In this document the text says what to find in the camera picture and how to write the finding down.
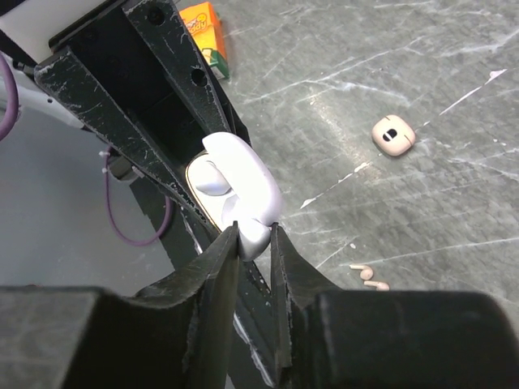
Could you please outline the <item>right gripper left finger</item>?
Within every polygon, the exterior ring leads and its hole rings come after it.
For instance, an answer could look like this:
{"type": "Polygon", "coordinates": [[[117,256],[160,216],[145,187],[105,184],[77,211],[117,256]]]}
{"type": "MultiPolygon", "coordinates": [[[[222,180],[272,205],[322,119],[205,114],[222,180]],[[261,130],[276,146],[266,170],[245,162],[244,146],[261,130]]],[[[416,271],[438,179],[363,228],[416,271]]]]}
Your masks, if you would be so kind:
{"type": "Polygon", "coordinates": [[[223,388],[238,273],[231,226],[133,297],[95,287],[4,287],[1,385],[223,388]]]}

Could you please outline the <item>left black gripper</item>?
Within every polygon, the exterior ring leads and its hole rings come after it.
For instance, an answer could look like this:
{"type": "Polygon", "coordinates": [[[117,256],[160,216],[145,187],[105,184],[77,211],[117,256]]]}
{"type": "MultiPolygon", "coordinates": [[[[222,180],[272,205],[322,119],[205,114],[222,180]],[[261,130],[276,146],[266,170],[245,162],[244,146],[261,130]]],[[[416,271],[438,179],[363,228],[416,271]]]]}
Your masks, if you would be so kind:
{"type": "Polygon", "coordinates": [[[103,1],[49,39],[36,84],[200,222],[187,165],[243,123],[172,1],[103,1]]]}

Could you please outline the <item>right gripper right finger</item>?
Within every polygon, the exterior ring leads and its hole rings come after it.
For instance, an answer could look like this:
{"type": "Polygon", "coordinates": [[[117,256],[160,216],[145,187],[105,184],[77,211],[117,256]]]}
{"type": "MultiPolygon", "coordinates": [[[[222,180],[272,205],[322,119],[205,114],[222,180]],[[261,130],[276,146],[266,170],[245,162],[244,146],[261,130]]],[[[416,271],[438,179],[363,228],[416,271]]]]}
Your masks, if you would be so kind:
{"type": "Polygon", "coordinates": [[[279,388],[515,388],[518,341],[482,293],[346,290],[271,232],[279,388]]]}

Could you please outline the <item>white earbud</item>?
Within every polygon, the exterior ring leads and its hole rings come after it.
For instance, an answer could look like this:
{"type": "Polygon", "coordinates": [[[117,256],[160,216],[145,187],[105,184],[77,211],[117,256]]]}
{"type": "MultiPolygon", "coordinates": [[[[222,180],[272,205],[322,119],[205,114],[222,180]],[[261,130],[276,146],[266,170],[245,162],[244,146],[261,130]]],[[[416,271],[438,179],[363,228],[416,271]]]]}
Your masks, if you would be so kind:
{"type": "Polygon", "coordinates": [[[195,188],[206,195],[225,195],[230,190],[230,184],[211,161],[198,163],[193,167],[192,175],[195,188]]]}
{"type": "Polygon", "coordinates": [[[221,221],[224,227],[238,223],[238,254],[242,261],[255,260],[268,247],[270,228],[259,222],[236,195],[225,201],[221,221]]]}

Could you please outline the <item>white earbud charging case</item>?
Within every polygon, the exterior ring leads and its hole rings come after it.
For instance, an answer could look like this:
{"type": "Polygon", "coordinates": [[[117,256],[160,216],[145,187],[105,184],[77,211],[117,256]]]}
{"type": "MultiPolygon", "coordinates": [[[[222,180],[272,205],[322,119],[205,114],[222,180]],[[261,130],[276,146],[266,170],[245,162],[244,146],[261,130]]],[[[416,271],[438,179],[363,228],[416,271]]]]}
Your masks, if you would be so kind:
{"type": "Polygon", "coordinates": [[[225,201],[236,195],[267,227],[279,220],[282,197],[276,180],[248,143],[229,132],[212,133],[202,140],[204,150],[186,168],[186,180],[203,214],[220,231],[225,201]],[[197,190],[192,180],[193,167],[203,160],[211,161],[230,184],[230,190],[211,196],[197,190]]]}

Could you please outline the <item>beige earbud charging case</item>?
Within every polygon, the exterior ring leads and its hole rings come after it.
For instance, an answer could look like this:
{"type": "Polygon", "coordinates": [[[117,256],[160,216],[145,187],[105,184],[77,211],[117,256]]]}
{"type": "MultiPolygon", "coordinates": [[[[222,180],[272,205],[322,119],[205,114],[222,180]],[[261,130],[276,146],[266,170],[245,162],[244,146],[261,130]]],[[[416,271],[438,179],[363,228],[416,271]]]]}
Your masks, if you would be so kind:
{"type": "Polygon", "coordinates": [[[375,144],[387,155],[397,157],[409,151],[415,143],[414,130],[397,115],[380,119],[371,130],[375,144]]]}

